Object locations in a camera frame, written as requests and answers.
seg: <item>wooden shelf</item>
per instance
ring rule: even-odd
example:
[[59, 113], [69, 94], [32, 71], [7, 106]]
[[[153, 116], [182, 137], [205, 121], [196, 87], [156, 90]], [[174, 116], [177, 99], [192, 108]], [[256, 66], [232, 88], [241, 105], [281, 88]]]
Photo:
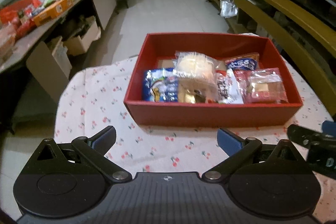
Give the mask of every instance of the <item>wooden shelf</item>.
[[307, 50], [299, 44], [284, 28], [273, 18], [253, 5], [248, 0], [235, 0], [236, 5], [248, 13], [256, 22], [261, 24], [266, 31], [275, 38], [277, 43], [289, 54], [294, 63], [306, 77], [329, 113], [336, 114], [336, 87], [328, 79], [322, 68], [310, 56]]
[[264, 1], [300, 25], [336, 58], [336, 32], [333, 29], [291, 0]]
[[238, 24], [237, 23], [237, 17], [236, 16], [226, 18], [225, 20], [229, 24], [229, 26], [231, 27], [231, 29], [233, 30], [233, 32], [235, 34], [249, 32], [243, 24]]

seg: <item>white tablecloth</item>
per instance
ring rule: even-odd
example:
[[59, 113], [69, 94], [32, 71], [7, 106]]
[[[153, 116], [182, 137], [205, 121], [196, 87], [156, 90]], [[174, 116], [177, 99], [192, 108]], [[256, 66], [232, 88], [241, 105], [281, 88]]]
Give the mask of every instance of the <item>white tablecloth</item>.
[[[79, 136], [91, 137], [108, 125], [117, 131], [117, 142], [105, 155], [115, 164], [137, 172], [187, 172], [201, 175], [228, 156], [218, 147], [216, 128], [164, 128], [138, 126], [123, 100], [136, 58], [110, 66], [88, 68], [77, 73], [64, 91], [58, 106], [54, 138], [68, 143]], [[242, 138], [259, 138], [276, 144], [286, 139], [287, 127], [296, 123], [320, 131], [329, 113], [303, 78], [288, 64], [303, 100], [303, 107], [283, 127], [231, 128]], [[296, 145], [306, 157], [307, 150]], [[316, 175], [322, 195], [314, 215], [322, 222], [336, 219], [336, 181]]]

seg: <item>red box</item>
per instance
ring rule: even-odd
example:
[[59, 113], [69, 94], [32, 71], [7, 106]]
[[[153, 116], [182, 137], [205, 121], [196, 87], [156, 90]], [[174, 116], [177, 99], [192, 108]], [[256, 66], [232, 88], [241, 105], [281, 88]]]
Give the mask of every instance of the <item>red box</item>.
[[[289, 103], [223, 105], [143, 101], [144, 71], [157, 68], [160, 60], [174, 59], [176, 51], [201, 52], [217, 60], [258, 52], [260, 68], [279, 68]], [[302, 101], [285, 62], [268, 38], [222, 33], [154, 33], [148, 34], [142, 45], [124, 104], [140, 125], [218, 128], [284, 125], [300, 109]]]

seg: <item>gray table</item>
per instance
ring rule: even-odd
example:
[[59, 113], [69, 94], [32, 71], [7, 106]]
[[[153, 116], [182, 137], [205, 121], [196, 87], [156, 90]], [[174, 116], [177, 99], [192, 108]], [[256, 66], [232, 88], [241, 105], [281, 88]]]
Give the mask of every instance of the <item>gray table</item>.
[[[59, 17], [36, 28], [30, 34], [18, 40], [14, 46], [12, 56], [0, 66], [0, 73], [16, 69], [16, 67], [22, 66], [24, 62], [41, 87], [51, 96], [54, 102], [58, 103], [59, 97], [68, 85], [69, 80], [51, 55], [43, 39], [46, 39], [48, 34], [58, 24], [63, 22], [68, 13], [81, 1], [76, 0], [72, 7]], [[105, 29], [115, 8], [116, 1], [93, 0], [93, 4], [97, 19], [100, 21], [103, 29]]]

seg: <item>table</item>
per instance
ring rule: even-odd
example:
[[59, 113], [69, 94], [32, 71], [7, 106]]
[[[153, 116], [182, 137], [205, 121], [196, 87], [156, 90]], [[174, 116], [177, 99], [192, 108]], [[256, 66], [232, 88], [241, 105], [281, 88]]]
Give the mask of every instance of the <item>table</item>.
[[[201, 175], [228, 156], [216, 141], [216, 128], [164, 128], [138, 126], [123, 99], [137, 58], [77, 73], [63, 92], [56, 115], [54, 139], [69, 143], [79, 136], [91, 137], [108, 125], [117, 131], [115, 145], [105, 155], [115, 164], [137, 172], [189, 172]], [[286, 139], [287, 127], [296, 123], [320, 131], [332, 120], [324, 105], [303, 78], [286, 62], [303, 100], [303, 107], [283, 127], [231, 128], [242, 138], [256, 137], [276, 144]], [[303, 157], [307, 149], [296, 145]], [[316, 174], [322, 195], [314, 215], [322, 222], [336, 219], [336, 181]]]
[[[68, 13], [83, 0], [75, 0], [72, 7], [62, 13], [59, 17], [36, 28], [27, 36], [16, 42], [12, 56], [0, 66], [0, 73], [15, 69], [22, 61], [39, 82], [41, 87], [57, 103], [69, 80], [68, 76], [61, 70], [47, 45], [43, 42], [50, 35], [51, 31], [61, 24]], [[92, 0], [96, 11], [97, 19], [105, 29], [113, 10], [116, 6], [115, 0]]]

